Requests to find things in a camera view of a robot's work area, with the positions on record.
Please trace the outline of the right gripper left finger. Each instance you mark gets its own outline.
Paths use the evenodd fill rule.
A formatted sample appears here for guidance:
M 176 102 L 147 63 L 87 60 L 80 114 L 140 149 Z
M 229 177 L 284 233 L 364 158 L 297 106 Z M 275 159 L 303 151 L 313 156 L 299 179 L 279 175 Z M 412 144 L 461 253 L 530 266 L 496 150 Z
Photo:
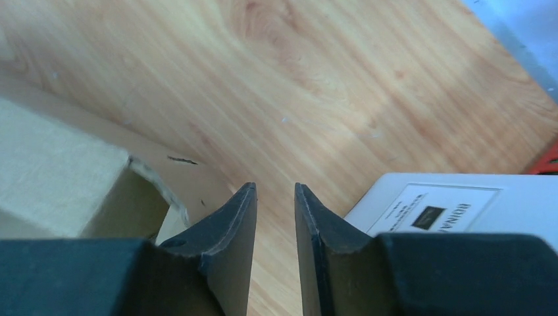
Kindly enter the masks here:
M 257 187 L 156 245 L 139 238 L 1 241 L 2 315 L 245 315 Z

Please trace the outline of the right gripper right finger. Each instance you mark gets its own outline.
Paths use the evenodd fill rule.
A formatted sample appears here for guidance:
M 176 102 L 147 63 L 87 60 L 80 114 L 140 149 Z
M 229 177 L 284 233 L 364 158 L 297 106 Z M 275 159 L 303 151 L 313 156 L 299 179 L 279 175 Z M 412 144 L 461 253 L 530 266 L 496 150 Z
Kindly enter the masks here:
M 525 234 L 372 237 L 295 185 L 304 315 L 556 315 L 557 254 Z

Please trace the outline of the brown cardboard box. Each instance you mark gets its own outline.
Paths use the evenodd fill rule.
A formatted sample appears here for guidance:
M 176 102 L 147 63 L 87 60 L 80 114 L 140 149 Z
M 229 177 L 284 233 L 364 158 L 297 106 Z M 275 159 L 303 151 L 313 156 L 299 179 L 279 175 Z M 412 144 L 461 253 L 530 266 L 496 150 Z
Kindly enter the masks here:
M 1 237 L 176 235 L 232 191 L 186 155 L 1 77 Z

